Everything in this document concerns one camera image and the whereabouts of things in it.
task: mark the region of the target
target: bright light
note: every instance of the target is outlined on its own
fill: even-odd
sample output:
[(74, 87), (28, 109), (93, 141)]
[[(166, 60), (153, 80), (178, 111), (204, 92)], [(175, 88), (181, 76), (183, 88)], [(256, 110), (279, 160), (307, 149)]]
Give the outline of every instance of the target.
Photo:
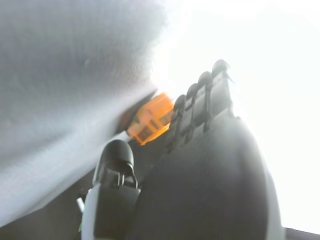
[(245, 2), (183, 8), (155, 50), (153, 79), (176, 97), (216, 60), (229, 62), (275, 181), (282, 224), (320, 234), (320, 8)]

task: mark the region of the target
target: robotic hand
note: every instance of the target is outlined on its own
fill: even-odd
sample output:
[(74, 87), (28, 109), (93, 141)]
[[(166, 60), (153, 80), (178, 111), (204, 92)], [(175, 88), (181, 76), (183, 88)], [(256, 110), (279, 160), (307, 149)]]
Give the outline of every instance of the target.
[(161, 160), (137, 189), (129, 145), (109, 143), (82, 217), (84, 240), (283, 240), (276, 191), (236, 114), (219, 60), (178, 98)]

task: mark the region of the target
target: orange connector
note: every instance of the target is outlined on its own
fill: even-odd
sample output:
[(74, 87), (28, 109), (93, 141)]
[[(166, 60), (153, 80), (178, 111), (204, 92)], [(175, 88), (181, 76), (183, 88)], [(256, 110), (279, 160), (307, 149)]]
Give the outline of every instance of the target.
[(161, 93), (136, 112), (127, 134), (140, 145), (156, 139), (169, 129), (173, 108), (174, 104), (168, 95)]

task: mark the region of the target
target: gray fabric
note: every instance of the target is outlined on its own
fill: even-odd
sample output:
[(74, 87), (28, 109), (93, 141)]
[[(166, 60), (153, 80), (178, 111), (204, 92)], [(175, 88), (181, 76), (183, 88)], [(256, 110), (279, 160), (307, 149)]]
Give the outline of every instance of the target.
[(0, 2), (0, 226), (91, 170), (151, 93), (164, 9), (144, 0)]

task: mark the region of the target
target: slot in orange object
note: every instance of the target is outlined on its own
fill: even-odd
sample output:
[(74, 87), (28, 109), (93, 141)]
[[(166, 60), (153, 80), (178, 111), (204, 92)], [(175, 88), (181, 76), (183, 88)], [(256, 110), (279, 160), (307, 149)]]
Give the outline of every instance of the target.
[(174, 104), (166, 93), (154, 97), (143, 105), (133, 117), (127, 133), (145, 145), (169, 129)]

